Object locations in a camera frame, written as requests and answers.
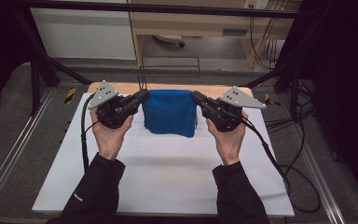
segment person's right hand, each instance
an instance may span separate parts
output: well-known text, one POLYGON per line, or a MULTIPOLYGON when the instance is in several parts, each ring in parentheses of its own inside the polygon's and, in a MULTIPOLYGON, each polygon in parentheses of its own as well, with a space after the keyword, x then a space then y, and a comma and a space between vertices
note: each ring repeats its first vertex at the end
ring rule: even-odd
MULTIPOLYGON (((242 110, 242 115, 248 119, 248 115, 242 110)), ((240 149, 243 137, 245 136, 246 126, 238 125, 232 132, 221 133, 217 131, 216 126, 210 119, 206 119, 208 131, 213 135, 216 141, 216 149, 225 166, 238 162, 240 160, 240 149)))

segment electronic device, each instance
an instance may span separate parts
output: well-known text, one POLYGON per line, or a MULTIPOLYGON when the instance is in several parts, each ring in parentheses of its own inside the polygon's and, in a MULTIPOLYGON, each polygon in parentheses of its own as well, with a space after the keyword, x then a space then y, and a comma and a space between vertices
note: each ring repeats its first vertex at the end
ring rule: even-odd
POLYGON ((242 123, 242 108, 266 108, 252 96, 233 87, 217 99, 193 91, 193 101, 201 107, 202 116, 210 119, 219 132, 231 132, 242 123))
POLYGON ((129 115, 136 114, 139 105, 148 97, 148 90, 139 90, 133 95, 118 95, 114 87, 103 81, 89 103, 89 110, 97 107, 97 116, 101 124, 116 129, 123 125, 129 115))

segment blue towel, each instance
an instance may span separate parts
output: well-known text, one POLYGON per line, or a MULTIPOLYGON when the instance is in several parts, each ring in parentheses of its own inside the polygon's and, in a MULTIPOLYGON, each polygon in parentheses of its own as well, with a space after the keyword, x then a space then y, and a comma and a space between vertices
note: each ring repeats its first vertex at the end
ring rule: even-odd
POLYGON ((142 104, 146 129, 151 133, 175 133, 193 137, 197 105, 191 94, 192 91, 149 91, 149 98, 142 104))

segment black jacket sleeve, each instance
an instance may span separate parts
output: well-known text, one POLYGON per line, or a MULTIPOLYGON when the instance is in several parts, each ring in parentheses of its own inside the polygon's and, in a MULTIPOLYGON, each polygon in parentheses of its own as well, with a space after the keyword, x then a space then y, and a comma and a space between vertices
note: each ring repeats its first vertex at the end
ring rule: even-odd
POLYGON ((269 223, 264 205, 240 161, 214 168, 213 176, 218 189, 216 204, 219 223, 269 223))
POLYGON ((111 224, 118 204, 118 183, 125 165, 98 153, 71 195, 61 216, 48 224, 111 224))

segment white tabletop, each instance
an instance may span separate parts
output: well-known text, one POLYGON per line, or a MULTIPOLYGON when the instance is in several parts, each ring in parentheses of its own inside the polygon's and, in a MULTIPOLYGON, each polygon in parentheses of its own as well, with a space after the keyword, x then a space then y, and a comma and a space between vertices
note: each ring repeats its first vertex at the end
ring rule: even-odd
MULTIPOLYGON (((80 117, 85 93, 48 172, 33 210, 59 213, 84 174, 80 142, 80 117)), ((272 146, 259 109, 244 109, 249 120, 272 146)), ((144 128, 142 107, 126 133, 118 159, 126 165, 119 184, 118 213, 143 216, 216 215, 217 187, 212 169, 221 164, 214 139, 207 131, 198 107, 198 127, 193 138, 175 134, 152 134, 144 128)), ((91 124, 87 112, 86 127, 91 124)), ((87 133, 89 159, 97 145, 92 131, 87 133)), ((278 172, 261 146, 259 138, 247 130, 241 148, 241 163, 271 217, 294 215, 278 172)))

